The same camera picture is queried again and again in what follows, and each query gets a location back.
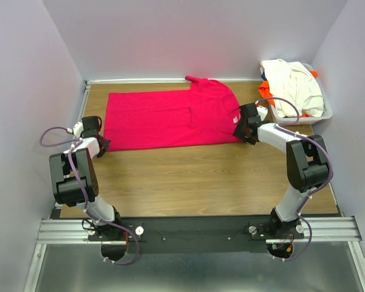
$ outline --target metal frame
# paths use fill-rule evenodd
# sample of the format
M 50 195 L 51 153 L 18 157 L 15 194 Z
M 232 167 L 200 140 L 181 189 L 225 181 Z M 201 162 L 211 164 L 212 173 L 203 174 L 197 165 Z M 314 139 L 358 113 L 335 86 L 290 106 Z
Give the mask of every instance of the metal frame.
M 361 235 L 354 217 L 307 217 L 313 231 L 313 242 L 348 242 L 350 252 L 356 266 L 358 276 L 365 291 L 365 258 L 360 243 Z M 309 230 L 305 223 L 304 239 L 306 242 Z M 282 242 L 282 240 L 267 240 L 266 243 Z M 42 220 L 36 240 L 36 247 L 24 287 L 24 292 L 34 292 L 43 264 L 47 245 L 124 245 L 125 242 L 92 242 L 88 240 L 88 232 L 82 228 L 82 220 Z

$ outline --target orange cloth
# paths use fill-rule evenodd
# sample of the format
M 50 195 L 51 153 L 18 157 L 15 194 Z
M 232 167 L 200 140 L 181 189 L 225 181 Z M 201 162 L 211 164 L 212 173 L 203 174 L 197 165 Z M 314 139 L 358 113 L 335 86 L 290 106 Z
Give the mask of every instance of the orange cloth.
M 315 71 L 310 71 L 313 77 L 317 77 L 318 74 Z M 264 81 L 261 83 L 261 85 L 258 87 L 258 92 L 261 94 L 261 96 L 264 99 L 267 99 L 268 97 L 272 97 L 272 94 L 269 91 L 269 82 Z M 268 99 L 268 103 L 275 106 L 273 99 Z M 308 114 L 303 114 L 301 117 L 308 117 Z

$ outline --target metal floor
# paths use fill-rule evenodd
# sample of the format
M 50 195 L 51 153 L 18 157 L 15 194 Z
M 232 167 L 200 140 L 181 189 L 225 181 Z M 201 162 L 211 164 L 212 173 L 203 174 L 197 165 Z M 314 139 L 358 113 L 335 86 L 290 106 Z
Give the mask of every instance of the metal floor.
M 296 243 L 298 252 L 305 243 Z M 146 254 L 129 266 L 104 263 L 96 245 L 49 245 L 40 292 L 357 292 L 362 291 L 347 242 L 313 242 L 299 259 L 268 254 Z

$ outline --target clothing pile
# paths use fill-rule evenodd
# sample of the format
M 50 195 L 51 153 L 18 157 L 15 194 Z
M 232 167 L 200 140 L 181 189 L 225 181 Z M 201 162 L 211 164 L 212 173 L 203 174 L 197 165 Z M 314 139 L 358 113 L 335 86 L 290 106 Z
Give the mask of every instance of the clothing pile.
M 301 117 L 320 117 L 324 101 L 316 81 L 315 71 L 309 71 L 300 62 L 287 63 L 284 60 L 261 62 L 264 82 L 259 87 L 263 98 L 281 97 L 290 101 Z M 275 106 L 279 117 L 296 117 L 294 108 L 280 100 L 268 100 Z

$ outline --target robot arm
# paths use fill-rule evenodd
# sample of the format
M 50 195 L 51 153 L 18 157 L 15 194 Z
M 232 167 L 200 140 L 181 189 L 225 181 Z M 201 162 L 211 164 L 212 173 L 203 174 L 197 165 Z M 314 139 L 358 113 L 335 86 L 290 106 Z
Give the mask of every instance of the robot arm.
M 290 186 L 280 204 L 272 210 L 267 229 L 273 237 L 286 236 L 297 225 L 298 215 L 308 201 L 309 193 L 329 177 L 327 158 L 315 144 L 280 131 L 275 123 L 262 121 L 261 117 L 264 115 L 255 103 L 241 106 L 240 113 L 241 118 L 234 136 L 251 145 L 256 142 L 270 144 L 287 155 Z M 308 138 L 325 150 L 322 137 L 312 135 Z
M 101 157 L 109 141 L 99 135 L 101 123 L 98 117 L 85 117 L 75 124 L 73 134 L 82 143 L 72 150 L 73 163 L 88 194 L 87 210 L 97 218 L 120 224 L 119 213 L 99 195 L 99 185 L 92 164 L 94 156 Z M 55 200 L 69 207 L 85 208 L 85 199 L 76 177 L 70 176 L 72 169 L 68 158 L 69 150 L 50 156 L 50 175 Z

